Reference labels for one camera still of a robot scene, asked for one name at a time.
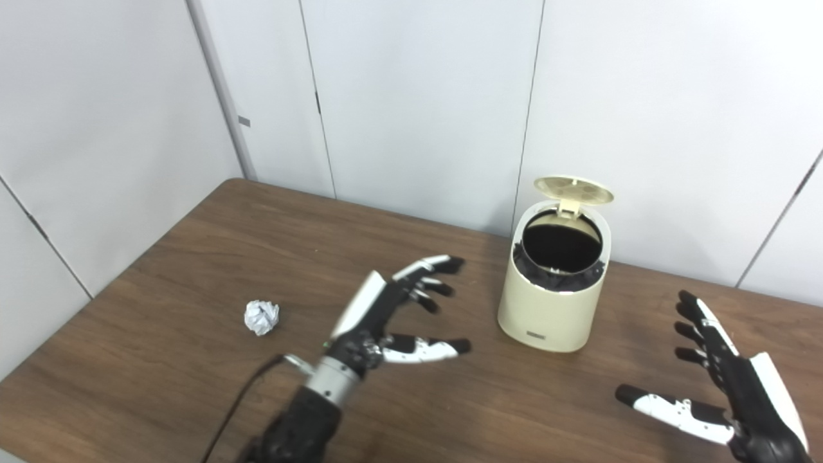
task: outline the robotic hand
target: robotic hand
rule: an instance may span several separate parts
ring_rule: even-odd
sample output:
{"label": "robotic hand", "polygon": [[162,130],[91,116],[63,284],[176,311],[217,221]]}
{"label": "robotic hand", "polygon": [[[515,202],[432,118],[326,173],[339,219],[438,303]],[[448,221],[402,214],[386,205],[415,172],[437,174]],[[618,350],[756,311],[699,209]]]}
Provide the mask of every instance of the robotic hand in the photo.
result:
{"label": "robotic hand", "polygon": [[309,379],[238,461],[319,463],[340,423],[342,406],[368,370],[382,362],[436,362],[468,352],[468,339],[444,341],[385,332],[404,302],[417,302],[436,313],[438,306],[425,290],[450,296],[453,289],[431,275],[455,274],[462,265],[458,257],[428,257],[397,272],[388,282],[372,271],[337,321],[331,345],[316,367],[286,356]]}
{"label": "robotic hand", "polygon": [[709,371],[714,384],[728,396],[732,414],[694,400],[653,394],[626,384],[615,397],[640,413],[671,424],[681,431],[728,445],[734,457],[746,463],[813,463],[794,402],[767,353],[741,356],[717,317],[697,297],[680,292],[677,312],[693,325],[676,322],[677,333],[695,341],[699,349],[676,348],[681,360]]}

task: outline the cream trash can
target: cream trash can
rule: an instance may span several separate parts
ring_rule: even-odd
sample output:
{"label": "cream trash can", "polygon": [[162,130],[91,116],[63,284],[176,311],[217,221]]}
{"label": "cream trash can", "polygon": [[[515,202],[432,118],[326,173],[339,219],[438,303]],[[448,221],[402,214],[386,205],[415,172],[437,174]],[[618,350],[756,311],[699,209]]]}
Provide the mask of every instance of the cream trash can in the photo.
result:
{"label": "cream trash can", "polygon": [[521,343],[572,352],[588,341],[609,264],[611,233],[591,208],[614,195],[589,180],[537,179],[549,198],[527,209],[514,231],[497,320]]}

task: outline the trash can lid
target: trash can lid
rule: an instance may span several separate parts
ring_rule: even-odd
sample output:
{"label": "trash can lid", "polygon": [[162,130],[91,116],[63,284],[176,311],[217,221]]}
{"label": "trash can lid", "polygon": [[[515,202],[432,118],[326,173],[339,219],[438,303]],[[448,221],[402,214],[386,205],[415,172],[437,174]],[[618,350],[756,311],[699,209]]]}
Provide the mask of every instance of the trash can lid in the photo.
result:
{"label": "trash can lid", "polygon": [[610,203],[614,194],[603,185],[571,175],[553,175],[534,180],[534,187],[549,198],[560,200],[561,212],[579,215],[581,203],[590,206]]}

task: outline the brown tabletop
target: brown tabletop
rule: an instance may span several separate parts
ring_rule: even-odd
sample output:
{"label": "brown tabletop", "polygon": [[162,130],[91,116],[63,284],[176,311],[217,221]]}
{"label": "brown tabletop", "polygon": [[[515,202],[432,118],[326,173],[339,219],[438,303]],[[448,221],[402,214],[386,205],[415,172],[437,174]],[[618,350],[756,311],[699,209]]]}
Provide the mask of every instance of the brown tabletop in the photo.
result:
{"label": "brown tabletop", "polygon": [[[447,362],[385,365],[345,408],[327,462],[732,461],[724,447],[620,404],[630,382],[725,405],[677,361],[677,291],[704,298],[744,354],[768,351],[823,445],[823,311],[629,265],[609,269],[592,337],[546,353],[507,337],[496,309],[508,241],[246,180],[224,183],[0,383],[0,447],[28,461],[197,461],[249,374],[274,353],[316,361],[366,274],[427,255],[467,259],[432,316],[391,330],[470,338]],[[281,306],[263,337],[248,301]],[[212,461],[229,461],[304,380],[282,366],[249,393]]]}

